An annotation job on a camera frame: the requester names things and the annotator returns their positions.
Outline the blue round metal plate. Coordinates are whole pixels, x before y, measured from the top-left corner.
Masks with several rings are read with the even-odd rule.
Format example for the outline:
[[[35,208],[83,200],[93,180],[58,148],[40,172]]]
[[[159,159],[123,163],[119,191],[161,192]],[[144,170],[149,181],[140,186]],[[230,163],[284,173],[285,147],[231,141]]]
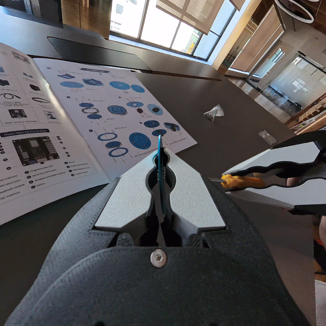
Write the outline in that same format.
[[[163,147],[162,136],[158,137],[158,149],[157,154],[154,158],[154,163],[157,167],[157,182],[160,194],[161,211],[163,215],[166,215],[167,204],[168,204],[168,193],[166,183],[166,166],[168,162],[168,156]]]

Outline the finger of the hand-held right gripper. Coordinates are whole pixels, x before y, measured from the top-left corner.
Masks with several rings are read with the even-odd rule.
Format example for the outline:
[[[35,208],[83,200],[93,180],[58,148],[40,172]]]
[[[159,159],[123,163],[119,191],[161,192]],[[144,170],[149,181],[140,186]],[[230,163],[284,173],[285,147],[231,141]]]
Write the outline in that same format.
[[[246,188],[226,192],[242,200],[293,209],[297,205],[325,204],[326,180],[315,178],[294,187],[271,185],[267,188]]]
[[[320,178],[320,141],[268,149],[226,170],[222,175],[246,176],[272,170],[276,170],[275,175],[281,178]]]

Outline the small clear plastic bag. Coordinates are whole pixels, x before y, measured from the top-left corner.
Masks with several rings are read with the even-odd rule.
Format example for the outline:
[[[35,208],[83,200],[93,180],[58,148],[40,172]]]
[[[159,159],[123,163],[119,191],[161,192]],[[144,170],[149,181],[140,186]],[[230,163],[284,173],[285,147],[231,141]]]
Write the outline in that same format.
[[[271,146],[276,143],[276,139],[266,130],[259,132],[258,135]]]

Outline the clear bag of screws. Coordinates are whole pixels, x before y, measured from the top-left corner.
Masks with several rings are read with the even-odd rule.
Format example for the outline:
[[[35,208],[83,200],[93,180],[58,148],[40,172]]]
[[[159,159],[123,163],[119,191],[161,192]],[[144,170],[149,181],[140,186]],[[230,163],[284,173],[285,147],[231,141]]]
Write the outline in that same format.
[[[212,108],[208,112],[205,112],[203,115],[206,116],[210,121],[213,122],[215,117],[222,117],[225,114],[224,114],[224,110],[221,107],[221,105],[216,105],[216,106],[214,106],[214,108]]]

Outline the yellow-handled screwdriver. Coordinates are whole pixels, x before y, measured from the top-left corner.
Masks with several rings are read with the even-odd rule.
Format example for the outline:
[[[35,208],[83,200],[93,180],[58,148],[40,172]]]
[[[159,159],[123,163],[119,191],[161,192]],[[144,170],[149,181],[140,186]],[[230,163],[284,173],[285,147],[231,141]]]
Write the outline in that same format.
[[[224,188],[263,188],[266,186],[265,182],[260,178],[232,176],[231,174],[223,175],[221,178],[208,178],[210,181],[221,183]]]

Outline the adjoining grey desk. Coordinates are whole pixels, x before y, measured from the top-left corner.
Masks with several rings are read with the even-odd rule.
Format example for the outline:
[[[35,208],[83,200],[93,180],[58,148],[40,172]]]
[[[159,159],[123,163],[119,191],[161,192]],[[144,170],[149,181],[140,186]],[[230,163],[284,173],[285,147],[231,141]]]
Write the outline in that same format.
[[[129,44],[106,40],[101,35],[66,24],[44,24],[14,17],[1,12],[1,43],[19,50],[31,57],[64,60],[47,39],[54,37],[74,42],[103,47],[137,55],[150,69],[147,73],[188,76],[189,78],[222,80],[212,66],[184,57],[143,49]]]

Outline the person's white shirt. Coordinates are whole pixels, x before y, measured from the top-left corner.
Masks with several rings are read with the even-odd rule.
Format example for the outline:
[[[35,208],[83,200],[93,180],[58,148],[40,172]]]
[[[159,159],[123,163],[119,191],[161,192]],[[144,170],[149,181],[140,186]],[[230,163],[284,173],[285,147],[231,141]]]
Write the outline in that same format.
[[[316,325],[326,325],[326,283],[315,280]]]

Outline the large glass window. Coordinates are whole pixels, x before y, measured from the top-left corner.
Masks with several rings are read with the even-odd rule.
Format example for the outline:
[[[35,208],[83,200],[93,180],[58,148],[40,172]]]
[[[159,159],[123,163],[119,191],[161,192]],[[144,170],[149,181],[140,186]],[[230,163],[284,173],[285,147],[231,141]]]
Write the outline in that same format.
[[[206,35],[156,8],[156,1],[113,0],[110,32],[140,47],[150,46],[207,61],[235,13],[234,5],[224,1]]]

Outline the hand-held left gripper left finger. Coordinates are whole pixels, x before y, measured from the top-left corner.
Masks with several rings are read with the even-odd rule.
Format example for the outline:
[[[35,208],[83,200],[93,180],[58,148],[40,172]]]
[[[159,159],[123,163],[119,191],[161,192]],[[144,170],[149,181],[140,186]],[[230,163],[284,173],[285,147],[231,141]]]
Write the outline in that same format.
[[[128,233],[136,245],[157,245],[157,214],[153,187],[157,184],[157,166],[151,153],[125,172],[102,210],[95,228]]]

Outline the beige roller blind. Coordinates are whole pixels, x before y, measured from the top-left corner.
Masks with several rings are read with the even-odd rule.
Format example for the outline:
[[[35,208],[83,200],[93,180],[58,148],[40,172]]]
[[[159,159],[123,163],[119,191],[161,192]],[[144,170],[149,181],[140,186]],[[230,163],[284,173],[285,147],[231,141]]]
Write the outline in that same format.
[[[207,35],[223,2],[224,0],[157,0],[156,7]]]

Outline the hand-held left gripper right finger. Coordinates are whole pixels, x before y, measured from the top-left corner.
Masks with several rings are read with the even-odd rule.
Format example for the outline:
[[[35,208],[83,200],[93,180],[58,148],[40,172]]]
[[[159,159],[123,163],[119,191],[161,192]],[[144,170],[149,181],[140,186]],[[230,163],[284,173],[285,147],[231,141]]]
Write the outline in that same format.
[[[192,234],[223,230],[226,227],[202,176],[171,150],[167,156],[165,181],[167,217],[170,219],[173,244],[185,245]]]

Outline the open assembly manual booklet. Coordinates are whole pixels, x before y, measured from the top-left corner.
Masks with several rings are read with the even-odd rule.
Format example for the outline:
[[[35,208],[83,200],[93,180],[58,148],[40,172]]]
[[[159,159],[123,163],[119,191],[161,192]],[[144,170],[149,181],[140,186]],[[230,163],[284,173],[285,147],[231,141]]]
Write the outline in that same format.
[[[1,43],[1,225],[197,142],[130,70],[36,58]]]

